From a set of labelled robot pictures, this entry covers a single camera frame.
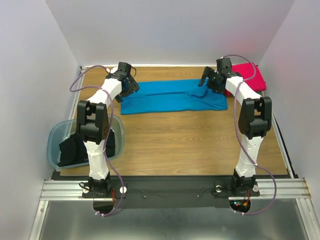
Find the blue t shirt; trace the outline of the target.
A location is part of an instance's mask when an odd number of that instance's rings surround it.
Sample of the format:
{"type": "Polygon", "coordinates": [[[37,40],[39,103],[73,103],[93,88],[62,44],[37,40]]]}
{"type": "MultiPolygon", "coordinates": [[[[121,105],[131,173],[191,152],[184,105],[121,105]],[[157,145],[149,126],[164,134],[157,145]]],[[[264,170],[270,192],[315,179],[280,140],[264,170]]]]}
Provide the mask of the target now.
{"type": "Polygon", "coordinates": [[[227,98],[198,79],[140,82],[140,89],[123,99],[120,113],[135,115],[182,111],[225,111],[227,98]]]}

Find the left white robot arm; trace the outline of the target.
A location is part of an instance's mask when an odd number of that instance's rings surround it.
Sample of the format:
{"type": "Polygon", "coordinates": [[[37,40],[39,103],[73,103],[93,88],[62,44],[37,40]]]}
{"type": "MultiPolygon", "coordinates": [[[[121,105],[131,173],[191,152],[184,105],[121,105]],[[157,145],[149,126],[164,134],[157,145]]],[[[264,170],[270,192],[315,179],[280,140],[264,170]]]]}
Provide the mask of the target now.
{"type": "Polygon", "coordinates": [[[106,197],[112,192],[106,144],[113,116],[108,115],[108,107],[113,113],[113,100],[120,103],[140,89],[131,69],[132,65],[126,62],[119,62],[112,69],[105,68],[107,76],[102,86],[91,85],[90,88],[95,88],[96,92],[77,104],[76,132],[84,143],[89,162],[88,183],[81,184],[86,193],[106,197]]]}

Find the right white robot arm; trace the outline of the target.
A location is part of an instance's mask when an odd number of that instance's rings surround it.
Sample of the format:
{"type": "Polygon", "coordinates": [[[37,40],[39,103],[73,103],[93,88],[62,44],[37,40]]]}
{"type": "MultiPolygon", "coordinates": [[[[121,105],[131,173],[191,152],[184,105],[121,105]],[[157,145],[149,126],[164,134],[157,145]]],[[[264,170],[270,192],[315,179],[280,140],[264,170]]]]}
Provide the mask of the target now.
{"type": "Polygon", "coordinates": [[[260,146],[272,126],[272,100],[254,91],[238,72],[233,71],[230,56],[216,61],[216,68],[205,67],[199,86],[206,86],[217,94],[229,92],[240,113],[234,113],[235,133],[240,144],[239,160],[234,169],[230,190],[235,195],[257,191],[256,169],[260,146]]]}

